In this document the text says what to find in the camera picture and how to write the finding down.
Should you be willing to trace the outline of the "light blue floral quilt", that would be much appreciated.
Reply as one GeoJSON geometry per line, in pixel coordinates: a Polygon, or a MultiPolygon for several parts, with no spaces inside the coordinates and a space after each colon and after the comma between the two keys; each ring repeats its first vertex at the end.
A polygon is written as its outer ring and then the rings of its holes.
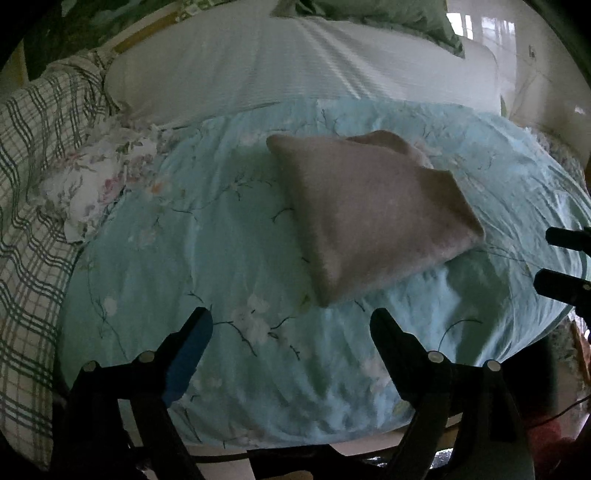
{"type": "Polygon", "coordinates": [[[208,309],[211,341],[169,410],[189,443],[290,447],[401,428],[413,411],[370,338],[375,309],[426,348],[479,365],[513,356],[567,315],[535,292],[539,270],[590,274],[585,255],[545,239],[550,227],[589,224],[588,193],[529,133],[464,106],[297,99],[208,119],[185,131],[157,179],[160,192],[125,194],[83,249],[57,358],[72,384],[86,362],[129,362],[208,309]],[[432,272],[322,308],[266,138],[377,129],[427,147],[486,240],[432,272]]]}

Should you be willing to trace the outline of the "green plaid bed sheet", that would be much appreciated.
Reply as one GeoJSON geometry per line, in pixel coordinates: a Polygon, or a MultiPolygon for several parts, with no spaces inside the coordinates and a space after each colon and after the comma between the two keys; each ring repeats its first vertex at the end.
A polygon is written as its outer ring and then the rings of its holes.
{"type": "Polygon", "coordinates": [[[57,322],[76,249],[33,190],[113,113],[104,81],[114,57],[92,50],[56,61],[1,103],[1,435],[39,467],[52,453],[57,322]]]}

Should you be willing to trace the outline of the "white floral fabric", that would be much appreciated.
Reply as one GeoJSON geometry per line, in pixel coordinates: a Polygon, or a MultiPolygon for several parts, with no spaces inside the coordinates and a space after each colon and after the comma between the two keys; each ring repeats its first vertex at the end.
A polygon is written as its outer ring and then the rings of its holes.
{"type": "Polygon", "coordinates": [[[36,205],[58,221],[67,243],[84,244],[125,191],[151,181],[176,141],[171,129],[124,114],[108,117],[43,174],[36,205]]]}

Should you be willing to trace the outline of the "white striped pillow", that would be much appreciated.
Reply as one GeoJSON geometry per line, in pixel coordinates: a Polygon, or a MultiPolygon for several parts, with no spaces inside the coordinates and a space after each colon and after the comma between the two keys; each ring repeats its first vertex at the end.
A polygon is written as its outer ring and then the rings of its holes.
{"type": "Polygon", "coordinates": [[[158,125],[294,98],[452,103],[499,113],[493,53],[457,57],[419,37],[352,22],[277,18],[273,2],[236,1],[170,26],[120,54],[105,89],[158,125]]]}

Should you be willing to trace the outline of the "wooden headboard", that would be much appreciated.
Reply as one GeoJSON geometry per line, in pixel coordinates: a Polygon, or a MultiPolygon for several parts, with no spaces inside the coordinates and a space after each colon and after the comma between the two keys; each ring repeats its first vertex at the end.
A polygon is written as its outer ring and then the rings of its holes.
{"type": "Polygon", "coordinates": [[[141,21],[141,27],[134,25],[131,28],[131,33],[122,32],[120,39],[112,41],[113,46],[111,49],[118,54],[123,53],[161,30],[174,25],[176,17],[176,11],[174,10],[167,13],[155,12],[150,16],[150,20],[145,18],[141,21]]]}

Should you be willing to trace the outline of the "grey-pink knit garment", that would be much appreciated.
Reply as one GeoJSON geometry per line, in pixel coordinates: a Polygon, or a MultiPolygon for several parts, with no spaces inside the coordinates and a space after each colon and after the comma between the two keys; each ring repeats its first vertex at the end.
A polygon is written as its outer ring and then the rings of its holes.
{"type": "Polygon", "coordinates": [[[356,299],[480,245],[484,227],[453,174],[387,130],[273,134],[322,306],[356,299]]]}

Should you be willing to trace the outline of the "green leaf patterned pillow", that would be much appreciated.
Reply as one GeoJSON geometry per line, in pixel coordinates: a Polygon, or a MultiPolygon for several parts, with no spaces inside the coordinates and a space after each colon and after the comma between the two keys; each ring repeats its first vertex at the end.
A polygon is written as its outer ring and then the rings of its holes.
{"type": "Polygon", "coordinates": [[[465,49],[441,0],[278,1],[273,16],[320,17],[408,33],[464,58],[465,49]]]}

